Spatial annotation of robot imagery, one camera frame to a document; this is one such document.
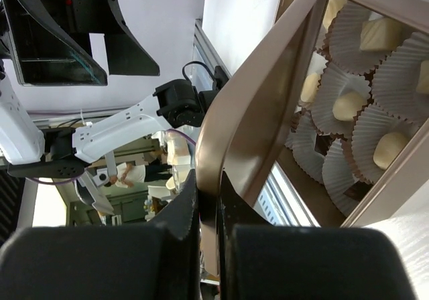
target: person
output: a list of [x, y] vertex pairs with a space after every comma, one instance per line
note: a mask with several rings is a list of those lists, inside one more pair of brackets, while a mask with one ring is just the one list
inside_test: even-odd
[[149, 165], [134, 166], [130, 163], [122, 163], [117, 166], [118, 175], [111, 176], [105, 187], [116, 185], [120, 188], [132, 188], [135, 183], [149, 181], [168, 180], [171, 174], [162, 174], [172, 168], [171, 165], [150, 163]]

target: white wall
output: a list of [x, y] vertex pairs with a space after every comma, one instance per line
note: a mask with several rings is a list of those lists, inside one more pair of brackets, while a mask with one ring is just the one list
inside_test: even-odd
[[390, 219], [370, 225], [395, 244], [419, 299], [429, 299], [429, 181]]
[[34, 208], [36, 206], [36, 196], [38, 185], [33, 181], [26, 180], [22, 194], [21, 208], [17, 228], [31, 228], [33, 225]]
[[[50, 178], [41, 178], [50, 182]], [[65, 226], [67, 223], [67, 205], [54, 185], [38, 185], [34, 207], [33, 227]]]
[[[160, 77], [110, 76], [107, 87], [22, 87], [10, 60], [5, 67], [27, 110], [70, 111], [131, 106], [154, 88], [181, 77], [192, 59], [195, 19], [202, 16], [204, 0], [119, 0], [123, 16], [141, 45], [160, 65]], [[94, 57], [107, 70], [103, 37], [96, 35]]]
[[205, 0], [202, 29], [229, 72], [255, 49], [274, 23], [279, 0]]

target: cable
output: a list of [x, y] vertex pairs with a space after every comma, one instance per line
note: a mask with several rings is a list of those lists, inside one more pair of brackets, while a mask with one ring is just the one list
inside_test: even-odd
[[80, 119], [72, 119], [71, 121], [64, 121], [63, 123], [60, 123], [57, 127], [55, 128], [60, 128], [61, 126], [64, 126], [65, 124], [71, 123], [69, 124], [69, 127], [73, 126], [74, 124], [76, 124], [77, 122], [79, 122]]
[[192, 146], [196, 145], [194, 139], [190, 138], [187, 134], [183, 133], [182, 131], [178, 131], [177, 129], [168, 129], [167, 133], [176, 133], [176, 134], [179, 134], [180, 136], [182, 136], [183, 138], [185, 138], [185, 140], [187, 140], [187, 142], [190, 143]]
[[51, 185], [51, 186], [57, 186], [57, 185], [65, 185], [65, 184], [69, 184], [72, 183], [74, 181], [76, 181], [78, 179], [78, 177], [73, 177], [70, 179], [67, 179], [65, 181], [57, 181], [57, 182], [53, 182], [53, 181], [41, 181], [37, 178], [32, 178], [32, 177], [27, 177], [28, 180], [33, 181], [37, 184], [43, 184], [43, 185]]
[[213, 81], [215, 81], [216, 80], [216, 78], [215, 78], [215, 76], [212, 74], [212, 72], [210, 71], [210, 68], [204, 63], [204, 62], [201, 62], [201, 61], [191, 61], [191, 62], [188, 62], [187, 64], [185, 64], [184, 66], [183, 66], [183, 68], [182, 68], [182, 74], [183, 74], [183, 78], [185, 78], [187, 81], [190, 81], [190, 78], [188, 77], [188, 75], [185, 73], [185, 68], [187, 67], [187, 66], [190, 66], [190, 65], [192, 65], [192, 64], [199, 64], [200, 66], [202, 66], [206, 71], [207, 71], [207, 73], [208, 73], [208, 75], [210, 76], [210, 78], [212, 78], [212, 80]]

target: white cupcake liner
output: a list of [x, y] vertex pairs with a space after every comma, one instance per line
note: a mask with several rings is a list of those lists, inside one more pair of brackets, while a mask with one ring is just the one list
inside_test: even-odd
[[322, 176], [324, 186], [332, 202], [341, 213], [349, 216], [359, 202], [344, 195], [344, 192], [358, 179], [353, 176], [349, 163], [345, 159], [340, 139], [336, 139], [329, 147], [322, 168]]
[[286, 146], [286, 148], [293, 149], [294, 135], [295, 135], [295, 133], [293, 133], [291, 131], [289, 132], [288, 138], [286, 138], [286, 143], [284, 144]]
[[316, 129], [311, 119], [310, 112], [306, 112], [300, 119], [296, 133], [294, 134], [292, 151], [296, 163], [312, 179], [323, 183], [322, 166], [324, 156], [314, 150], [316, 144]]
[[305, 109], [300, 110], [300, 108], [298, 107], [298, 111], [296, 111], [292, 117], [291, 123], [290, 123], [290, 130], [289, 130], [289, 134], [288, 137], [286, 138], [286, 142], [285, 142], [285, 146], [288, 149], [292, 150], [292, 145], [294, 143], [294, 135], [296, 132], [296, 129], [298, 128], [298, 125], [300, 123], [300, 119], [301, 116], [306, 112]]
[[353, 176], [355, 176], [359, 181], [362, 181], [366, 184], [370, 184], [371, 182], [363, 177], [361, 171], [356, 166], [355, 159], [353, 158], [353, 152], [351, 151], [351, 140], [341, 141], [341, 147], [343, 148], [343, 155], [351, 168], [351, 172]]
[[418, 127], [389, 116], [380, 107], [370, 104], [357, 119], [351, 141], [353, 159], [363, 177], [375, 183], [383, 175], [373, 160], [375, 148], [382, 136], [397, 131], [411, 139]]
[[324, 49], [324, 40], [326, 39], [327, 33], [328, 33], [327, 30], [322, 25], [320, 27], [319, 34], [317, 35], [317, 39], [316, 39], [316, 45], [315, 45], [316, 51]]
[[[310, 65], [308, 66], [308, 69], [307, 69], [306, 77], [308, 77], [313, 73], [322, 74], [323, 70], [326, 68], [327, 63], [328, 63], [328, 60], [324, 56], [318, 54], [317, 52], [313, 52]], [[312, 102], [303, 102], [301, 101], [301, 98], [298, 100], [298, 106], [302, 108], [311, 109], [312, 105], [313, 105]]]
[[374, 101], [389, 115], [417, 125], [429, 117], [429, 95], [416, 92], [424, 60], [429, 60], [429, 36], [413, 33], [380, 65], [373, 78]]
[[362, 23], [373, 12], [348, 2], [339, 12], [329, 37], [329, 53], [332, 60], [351, 74], [369, 73], [390, 52], [364, 52], [360, 50]]
[[337, 98], [351, 91], [358, 92], [366, 100], [371, 98], [369, 81], [363, 76], [348, 74], [330, 62], [320, 79], [320, 87], [312, 105], [312, 118], [321, 133], [351, 137], [354, 122], [339, 121], [332, 112]]

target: bread roll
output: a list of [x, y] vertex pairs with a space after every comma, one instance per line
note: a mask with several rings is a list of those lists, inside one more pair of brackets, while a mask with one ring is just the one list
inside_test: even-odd
[[326, 6], [326, 11], [323, 17], [323, 26], [328, 31], [330, 24], [333, 19], [336, 17], [337, 13], [344, 7], [347, 3], [347, 0], [329, 0], [328, 5]]
[[416, 92], [419, 94], [429, 94], [429, 60], [425, 60], [420, 64], [420, 75]]
[[318, 90], [319, 80], [320, 75], [317, 73], [307, 76], [301, 91], [302, 102], [314, 102], [314, 98], [316, 98], [316, 93]]
[[394, 51], [401, 44], [401, 24], [388, 17], [362, 23], [362, 51]]
[[367, 101], [359, 93], [352, 91], [339, 96], [334, 103], [332, 113], [339, 121], [353, 121], [357, 112], [365, 106]]
[[385, 171], [408, 144], [408, 141], [407, 137], [397, 132], [382, 136], [374, 151], [374, 163]]

